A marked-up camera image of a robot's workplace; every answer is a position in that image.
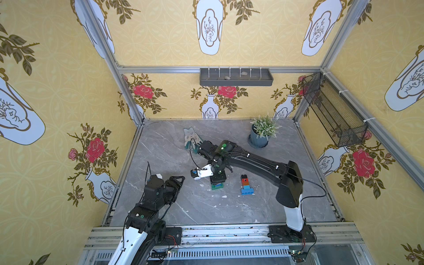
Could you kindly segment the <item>green 2x4 brick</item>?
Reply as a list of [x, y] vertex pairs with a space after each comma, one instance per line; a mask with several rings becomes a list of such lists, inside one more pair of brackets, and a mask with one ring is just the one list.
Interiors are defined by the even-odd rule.
[[217, 189], [221, 189], [224, 187], [224, 183], [218, 183], [218, 184], [212, 184], [211, 185], [211, 189], [212, 190], [217, 190]]

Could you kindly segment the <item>light blue 2x4 brick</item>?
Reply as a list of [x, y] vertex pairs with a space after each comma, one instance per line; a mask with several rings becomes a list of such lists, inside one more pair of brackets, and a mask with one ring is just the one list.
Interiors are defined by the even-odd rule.
[[253, 188], [242, 188], [241, 189], [241, 195], [251, 195], [254, 194]]

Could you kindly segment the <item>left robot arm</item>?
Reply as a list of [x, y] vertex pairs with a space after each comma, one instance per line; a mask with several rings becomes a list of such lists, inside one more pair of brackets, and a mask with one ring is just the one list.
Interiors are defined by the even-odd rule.
[[167, 254], [178, 247], [179, 240], [167, 233], [160, 210], [176, 202], [185, 177], [171, 176], [163, 180], [160, 174], [150, 176], [139, 203], [127, 215], [119, 245], [110, 265], [159, 265]]

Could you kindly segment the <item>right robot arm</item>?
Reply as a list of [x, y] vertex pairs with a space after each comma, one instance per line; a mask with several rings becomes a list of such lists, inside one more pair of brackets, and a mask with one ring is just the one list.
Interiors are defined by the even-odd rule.
[[286, 226], [296, 232], [302, 231], [305, 225], [301, 212], [304, 180], [295, 162], [272, 161], [228, 140], [220, 145], [203, 141], [198, 154], [208, 163], [200, 169], [192, 170], [194, 179], [208, 177], [212, 185], [222, 184], [226, 181], [225, 169], [232, 170], [234, 167], [256, 174], [278, 187], [276, 200], [284, 207]]

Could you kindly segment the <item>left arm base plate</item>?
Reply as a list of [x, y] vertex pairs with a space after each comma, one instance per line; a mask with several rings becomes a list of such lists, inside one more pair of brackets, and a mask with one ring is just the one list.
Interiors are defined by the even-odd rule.
[[164, 237], [159, 239], [157, 246], [177, 247], [182, 242], [181, 227], [166, 227]]

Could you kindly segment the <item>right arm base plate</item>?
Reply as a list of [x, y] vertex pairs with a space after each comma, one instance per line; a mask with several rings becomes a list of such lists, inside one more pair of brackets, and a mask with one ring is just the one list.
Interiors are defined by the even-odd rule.
[[310, 225], [304, 225], [301, 231], [295, 231], [287, 225], [269, 226], [267, 236], [276, 243], [314, 243], [316, 236]]

